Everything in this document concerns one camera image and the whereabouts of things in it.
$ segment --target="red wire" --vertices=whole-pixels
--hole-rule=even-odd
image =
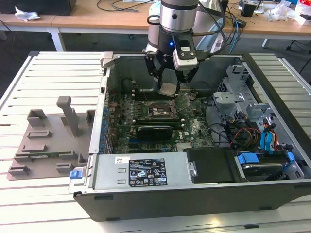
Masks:
[[[256,131],[257,133],[259,133],[259,134],[261,135],[261,133],[260,133],[257,129],[254,129],[254,128],[242,128],[242,129],[240,129],[240,130],[235,134],[235,136],[234,136],[233,139],[236,139],[237,136],[239,135],[239,133],[240,133],[242,130],[254,130],[254,131]]]
[[[112,100],[112,102],[115,101],[115,96],[116,96],[116,92],[115,92],[115,90],[113,90],[113,100]]]
[[[274,135],[275,135],[275,138],[274,138],[274,149],[275,150],[277,150],[277,148],[276,148],[276,144],[277,144],[277,134],[276,134],[276,132],[274,132],[274,130],[271,130],[273,133],[274,133]]]

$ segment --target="robotic arm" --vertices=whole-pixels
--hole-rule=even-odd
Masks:
[[[193,36],[196,36],[192,28],[194,26],[196,11],[199,0],[162,0],[158,28],[158,47],[156,53],[147,53],[145,57],[148,72],[158,79],[158,89],[161,92],[162,73],[164,69],[175,70],[177,85],[174,92],[169,91],[169,95],[179,92],[181,83],[190,83],[199,69],[199,62],[204,61],[210,53],[196,50]],[[202,35],[212,35],[215,32],[200,33]]]

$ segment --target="green circuit board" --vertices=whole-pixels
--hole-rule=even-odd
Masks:
[[[188,147],[212,147],[213,140],[203,119],[204,98],[189,99],[181,93],[173,100],[139,101],[115,95],[111,103],[113,153],[176,152]],[[137,138],[142,126],[170,126],[172,137],[153,141]]]

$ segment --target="blue release tab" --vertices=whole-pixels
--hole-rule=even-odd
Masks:
[[[73,170],[70,172],[70,175],[69,175],[70,179],[81,179],[82,178],[82,171],[76,171],[76,170]]]
[[[289,158],[290,161],[294,161],[295,160],[295,156],[291,152],[287,153],[287,157]]]
[[[255,153],[243,153],[238,156],[240,164],[257,164],[259,159]]]

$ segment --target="motherboard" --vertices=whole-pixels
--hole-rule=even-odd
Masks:
[[[203,118],[204,101],[195,92],[171,98],[160,94],[112,93],[109,128],[112,153],[177,152],[212,147]]]

